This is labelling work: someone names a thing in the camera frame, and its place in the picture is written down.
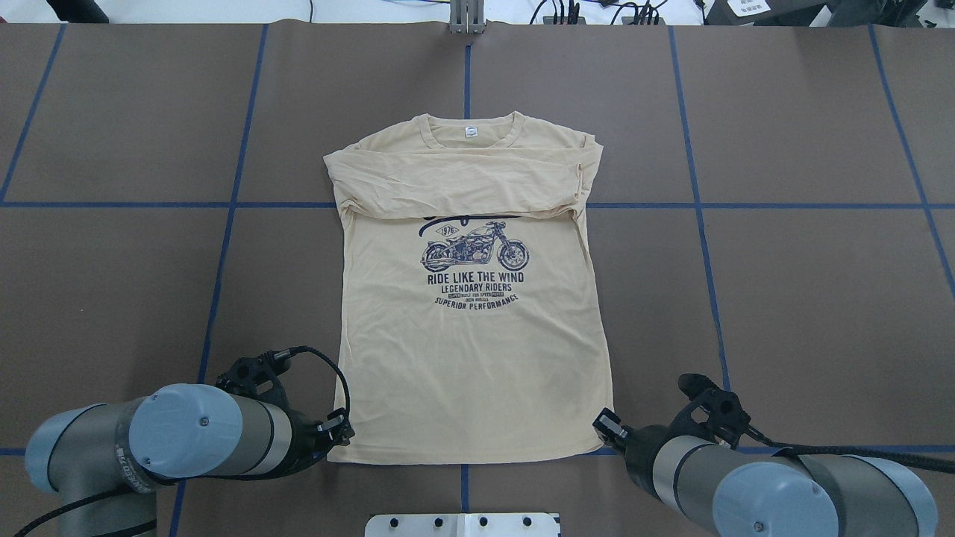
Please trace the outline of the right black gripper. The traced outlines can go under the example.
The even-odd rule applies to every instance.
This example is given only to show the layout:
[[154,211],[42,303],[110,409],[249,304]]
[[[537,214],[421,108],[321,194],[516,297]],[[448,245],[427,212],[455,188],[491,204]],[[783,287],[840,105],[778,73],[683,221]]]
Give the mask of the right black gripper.
[[624,465],[630,480],[645,493],[656,493],[654,461],[662,447],[672,439],[671,429],[649,425],[640,429],[621,424],[610,408],[603,408],[593,421],[598,438],[607,448],[623,452]]

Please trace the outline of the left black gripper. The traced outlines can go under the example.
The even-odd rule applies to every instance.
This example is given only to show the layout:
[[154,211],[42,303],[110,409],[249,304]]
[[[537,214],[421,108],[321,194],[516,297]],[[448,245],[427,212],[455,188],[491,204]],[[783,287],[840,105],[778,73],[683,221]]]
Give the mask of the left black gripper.
[[332,448],[349,445],[355,436],[346,408],[335,409],[324,421],[314,421],[294,410],[289,419],[291,443],[280,463],[280,474],[296,474],[317,465]]

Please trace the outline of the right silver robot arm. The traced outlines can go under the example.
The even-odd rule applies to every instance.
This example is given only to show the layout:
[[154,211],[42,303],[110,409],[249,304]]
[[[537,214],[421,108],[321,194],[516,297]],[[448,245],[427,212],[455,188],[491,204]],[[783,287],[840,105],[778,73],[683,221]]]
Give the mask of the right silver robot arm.
[[936,536],[933,493],[900,455],[746,454],[663,425],[594,420],[632,482],[714,536]]

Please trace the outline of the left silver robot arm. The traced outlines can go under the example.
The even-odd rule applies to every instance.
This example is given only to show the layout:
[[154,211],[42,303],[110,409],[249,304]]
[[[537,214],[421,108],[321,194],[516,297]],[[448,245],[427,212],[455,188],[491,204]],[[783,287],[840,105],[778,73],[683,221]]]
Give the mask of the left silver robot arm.
[[185,480],[273,480],[316,465],[354,428],[344,408],[311,421],[260,397],[176,383],[122,403],[47,418],[25,469],[59,507],[18,530],[57,522],[60,536],[154,536],[157,493]]

